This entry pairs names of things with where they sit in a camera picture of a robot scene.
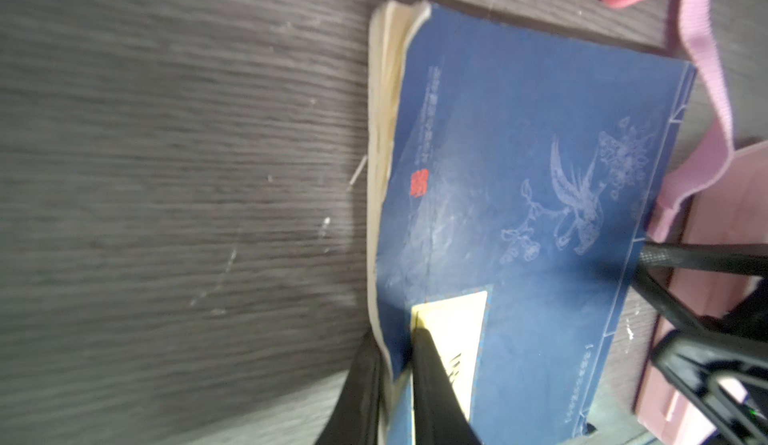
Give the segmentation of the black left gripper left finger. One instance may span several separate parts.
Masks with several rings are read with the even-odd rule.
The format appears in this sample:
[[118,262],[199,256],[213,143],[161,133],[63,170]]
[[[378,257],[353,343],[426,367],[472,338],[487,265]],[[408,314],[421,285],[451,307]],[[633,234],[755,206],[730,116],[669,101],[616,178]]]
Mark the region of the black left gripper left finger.
[[376,445],[383,359],[372,330],[363,336],[317,445]]

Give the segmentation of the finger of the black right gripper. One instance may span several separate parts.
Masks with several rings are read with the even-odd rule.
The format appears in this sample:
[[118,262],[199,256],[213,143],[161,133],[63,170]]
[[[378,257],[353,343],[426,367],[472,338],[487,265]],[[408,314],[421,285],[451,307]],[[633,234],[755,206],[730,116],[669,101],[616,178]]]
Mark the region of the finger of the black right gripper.
[[652,364],[715,425],[717,444],[767,442],[767,345],[707,331],[670,332]]
[[646,242],[640,263],[647,268],[710,271],[743,276],[767,276],[766,244],[655,244]]

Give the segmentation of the navy blue notebook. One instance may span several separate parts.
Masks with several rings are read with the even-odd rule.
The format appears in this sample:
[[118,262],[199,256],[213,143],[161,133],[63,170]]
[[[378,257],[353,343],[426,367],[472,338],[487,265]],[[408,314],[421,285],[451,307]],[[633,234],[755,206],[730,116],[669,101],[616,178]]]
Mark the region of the navy blue notebook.
[[367,288],[388,381],[422,323],[482,443],[583,435],[695,77],[426,1],[379,6]]

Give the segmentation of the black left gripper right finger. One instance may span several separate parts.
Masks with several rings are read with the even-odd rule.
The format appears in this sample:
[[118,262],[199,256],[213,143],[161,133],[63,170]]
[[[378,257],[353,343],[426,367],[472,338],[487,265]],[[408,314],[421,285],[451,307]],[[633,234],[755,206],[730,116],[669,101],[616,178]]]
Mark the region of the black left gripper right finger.
[[464,417],[430,332],[412,332],[412,377],[415,443],[479,445]]

